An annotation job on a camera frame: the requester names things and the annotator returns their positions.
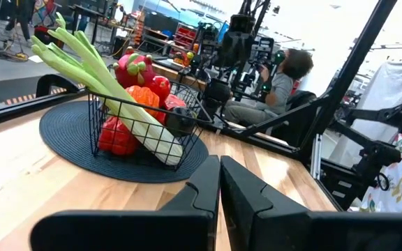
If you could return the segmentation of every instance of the gray shirt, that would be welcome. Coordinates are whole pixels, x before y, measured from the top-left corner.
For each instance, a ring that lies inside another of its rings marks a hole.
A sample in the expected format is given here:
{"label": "gray shirt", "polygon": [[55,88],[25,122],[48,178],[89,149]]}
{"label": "gray shirt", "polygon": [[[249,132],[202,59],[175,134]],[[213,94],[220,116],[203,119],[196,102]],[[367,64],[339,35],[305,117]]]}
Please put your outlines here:
{"label": "gray shirt", "polygon": [[284,73],[277,73],[272,79],[272,89],[276,94],[276,103],[272,106],[258,102],[257,108],[269,113],[282,114],[286,112],[286,101],[291,94],[294,81]]}

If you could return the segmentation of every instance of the woven placemat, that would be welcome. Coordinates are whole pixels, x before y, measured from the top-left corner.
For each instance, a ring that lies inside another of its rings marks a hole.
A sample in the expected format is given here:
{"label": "woven placemat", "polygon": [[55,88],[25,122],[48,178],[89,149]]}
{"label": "woven placemat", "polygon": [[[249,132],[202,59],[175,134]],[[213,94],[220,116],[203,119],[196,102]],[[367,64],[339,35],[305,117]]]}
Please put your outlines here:
{"label": "woven placemat", "polygon": [[113,158],[102,151],[94,156],[91,153],[87,101],[67,102],[50,109],[41,118],[40,134],[53,151],[83,169],[111,178],[140,183],[184,180],[190,177],[209,155],[207,147],[198,139],[177,171],[163,169],[163,163],[151,153],[147,153],[151,159],[151,164],[147,166],[139,165],[134,157]]}

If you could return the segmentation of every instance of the black wire basket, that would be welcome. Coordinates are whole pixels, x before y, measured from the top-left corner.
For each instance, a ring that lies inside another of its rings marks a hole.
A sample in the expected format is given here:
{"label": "black wire basket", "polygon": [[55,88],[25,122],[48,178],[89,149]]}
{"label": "black wire basket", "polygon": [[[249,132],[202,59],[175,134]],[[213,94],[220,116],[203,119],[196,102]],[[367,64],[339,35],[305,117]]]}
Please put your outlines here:
{"label": "black wire basket", "polygon": [[[179,83],[171,83],[170,93],[185,102],[186,106],[182,109],[185,113],[181,113],[181,109],[179,112],[167,111],[88,90],[89,136],[92,154],[97,158],[120,159],[135,165],[178,170],[200,138],[203,131],[200,124],[213,122],[197,99],[196,90]],[[107,100],[116,101],[119,112],[113,114],[105,105]],[[142,107],[149,114],[150,112],[164,113],[167,125],[147,123],[120,115],[121,107],[131,105]],[[170,119],[174,122],[171,125],[169,125]],[[130,130],[125,126],[126,124],[131,125]],[[146,132],[138,133],[138,128],[135,130],[135,126],[146,128]],[[174,136],[172,141],[168,140],[168,137],[164,138],[164,130]],[[147,141],[152,141],[156,147],[147,149],[142,144]],[[179,147],[182,148],[182,155],[179,154],[180,151],[178,154],[172,154],[172,149]]]}

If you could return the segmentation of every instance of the celery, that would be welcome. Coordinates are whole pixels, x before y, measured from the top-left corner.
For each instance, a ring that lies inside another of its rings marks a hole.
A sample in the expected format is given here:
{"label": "celery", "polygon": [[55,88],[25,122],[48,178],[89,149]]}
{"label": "celery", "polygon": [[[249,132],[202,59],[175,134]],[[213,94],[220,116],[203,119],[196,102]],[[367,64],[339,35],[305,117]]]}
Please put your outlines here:
{"label": "celery", "polygon": [[[35,36],[32,37],[34,43],[32,52],[37,54],[50,67],[84,84],[92,91],[135,102],[133,97],[113,78],[106,68],[105,62],[103,62],[94,46],[89,43],[83,32],[78,31],[75,36],[72,36],[64,28],[65,22],[63,17],[59,13],[57,13],[57,17],[57,23],[60,27],[56,31],[49,30],[48,33],[63,41],[74,50],[82,58],[82,63],[67,55],[67,53],[63,52],[56,45],[44,45]],[[108,99],[105,101],[105,104],[114,114],[119,112],[122,117],[128,118],[121,118],[121,121],[160,161],[167,165],[177,165],[179,163],[182,156],[181,145],[178,144],[174,136],[167,129],[143,108],[126,103],[120,106],[120,102]]]}

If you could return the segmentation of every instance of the dark hair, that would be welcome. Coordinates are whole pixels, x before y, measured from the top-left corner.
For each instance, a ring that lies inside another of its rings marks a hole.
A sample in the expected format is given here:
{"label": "dark hair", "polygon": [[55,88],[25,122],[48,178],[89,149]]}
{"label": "dark hair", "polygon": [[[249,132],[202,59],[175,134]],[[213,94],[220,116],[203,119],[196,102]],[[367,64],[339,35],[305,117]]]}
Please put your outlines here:
{"label": "dark hair", "polygon": [[303,78],[313,65],[311,55],[303,50],[289,49],[288,57],[283,62],[282,72],[293,80]]}

